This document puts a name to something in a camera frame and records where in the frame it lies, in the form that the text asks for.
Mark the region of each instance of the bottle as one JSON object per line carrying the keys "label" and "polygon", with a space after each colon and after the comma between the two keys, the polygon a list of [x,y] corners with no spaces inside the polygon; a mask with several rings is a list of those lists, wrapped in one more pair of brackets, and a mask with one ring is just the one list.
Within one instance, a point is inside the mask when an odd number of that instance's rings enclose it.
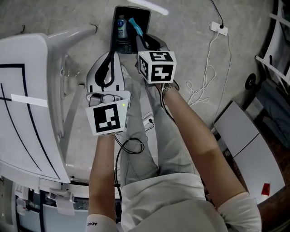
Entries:
{"label": "bottle", "polygon": [[118,23],[118,38],[119,39],[127,38],[128,37],[127,20],[124,18],[123,15],[119,16],[117,23]]}

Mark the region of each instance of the red sticker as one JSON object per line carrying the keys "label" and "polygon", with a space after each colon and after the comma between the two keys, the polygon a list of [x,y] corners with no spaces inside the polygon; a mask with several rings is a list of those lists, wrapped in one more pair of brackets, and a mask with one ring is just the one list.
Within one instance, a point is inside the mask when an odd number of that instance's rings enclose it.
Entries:
{"label": "red sticker", "polygon": [[266,196],[270,195],[270,184],[264,184],[261,194]]}

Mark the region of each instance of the metal watch strap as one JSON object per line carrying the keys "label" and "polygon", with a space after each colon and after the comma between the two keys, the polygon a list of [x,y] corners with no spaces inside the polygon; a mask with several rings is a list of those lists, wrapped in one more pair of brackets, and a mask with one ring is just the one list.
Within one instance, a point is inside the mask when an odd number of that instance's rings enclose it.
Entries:
{"label": "metal watch strap", "polygon": [[176,83],[176,81],[173,80],[172,83],[165,83],[164,84],[164,89],[163,89],[163,92],[162,92],[162,97],[171,88],[176,88],[177,91],[179,91],[179,85]]}

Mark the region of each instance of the light gray pants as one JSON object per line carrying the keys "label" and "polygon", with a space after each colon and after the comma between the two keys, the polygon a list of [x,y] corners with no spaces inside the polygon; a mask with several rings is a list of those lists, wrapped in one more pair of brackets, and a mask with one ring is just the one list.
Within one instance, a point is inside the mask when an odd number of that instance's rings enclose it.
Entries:
{"label": "light gray pants", "polygon": [[[121,152],[121,187],[144,179],[172,173],[198,174],[177,126],[160,105],[160,97],[155,87],[147,88],[153,110],[158,148],[158,166],[154,163],[146,142],[140,106],[140,84],[125,79],[126,90],[131,92],[131,104],[127,125],[127,138],[138,138],[144,143],[140,154]],[[138,141],[128,142],[126,148],[138,152]]]}

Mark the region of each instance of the forearm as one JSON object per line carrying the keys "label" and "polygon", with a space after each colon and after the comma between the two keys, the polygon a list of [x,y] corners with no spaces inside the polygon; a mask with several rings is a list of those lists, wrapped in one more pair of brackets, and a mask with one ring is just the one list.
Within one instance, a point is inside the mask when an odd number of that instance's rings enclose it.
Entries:
{"label": "forearm", "polygon": [[115,220],[114,135],[99,136],[89,182],[89,215]]}
{"label": "forearm", "polygon": [[211,131],[178,91],[168,90],[164,100],[184,143],[217,207],[245,189],[227,164]]}

